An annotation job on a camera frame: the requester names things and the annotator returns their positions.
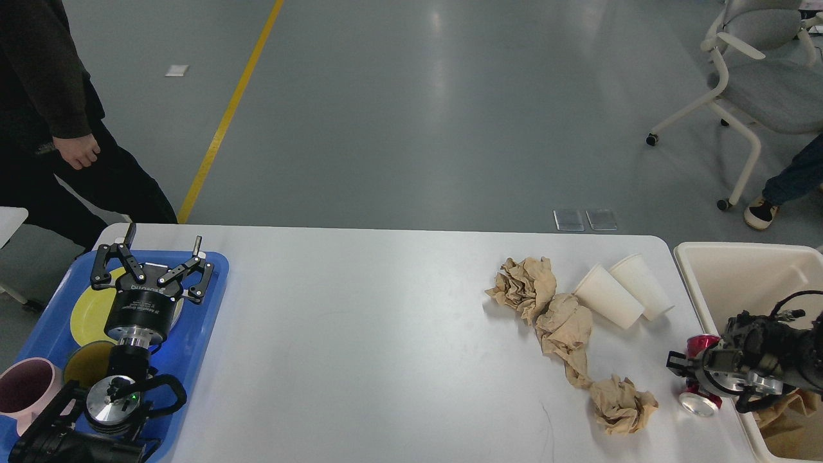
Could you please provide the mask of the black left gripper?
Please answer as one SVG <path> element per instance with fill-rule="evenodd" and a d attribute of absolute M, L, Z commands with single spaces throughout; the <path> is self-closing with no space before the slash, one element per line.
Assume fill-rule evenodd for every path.
<path fill-rule="evenodd" d="M 192 256 L 185 262 L 168 270 L 161 264 L 138 263 L 131 252 L 136 235 L 136 223 L 129 223 L 123 241 L 111 245 L 100 245 L 90 275 L 92 289 L 101 290 L 114 287 L 115 296 L 106 319 L 104 332 L 112 340 L 121 340 L 133 329 L 141 329 L 150 335 L 150 345 L 161 345 L 176 319 L 176 309 L 181 307 L 181 299 L 194 304 L 202 304 L 214 271 L 214 264 L 201 251 L 202 235 L 194 241 Z M 111 284 L 111 274 L 107 264 L 117 258 L 127 271 Z M 192 286 L 185 285 L 185 279 L 194 273 L 201 275 L 200 281 Z"/>

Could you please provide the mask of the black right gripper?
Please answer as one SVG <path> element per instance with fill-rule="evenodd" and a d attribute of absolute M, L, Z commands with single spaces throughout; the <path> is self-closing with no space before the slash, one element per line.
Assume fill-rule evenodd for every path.
<path fill-rule="evenodd" d="M 674 375 L 685 378 L 683 392 L 741 396 L 753 392 L 745 359 L 743 349 L 709 348 L 694 356 L 670 350 L 666 367 Z"/>

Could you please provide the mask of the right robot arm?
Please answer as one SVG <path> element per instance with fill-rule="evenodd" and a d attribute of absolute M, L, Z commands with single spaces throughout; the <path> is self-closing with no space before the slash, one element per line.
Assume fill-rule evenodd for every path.
<path fill-rule="evenodd" d="M 735 399 L 738 413 L 765 410 L 794 390 L 821 395 L 821 316 L 810 329 L 790 326 L 805 316 L 785 309 L 791 300 L 820 290 L 792 293 L 769 314 L 741 311 L 728 319 L 724 333 L 688 339 L 687 352 L 668 352 L 666 367 L 687 380 L 697 402 L 714 406 L 712 396 Z"/>

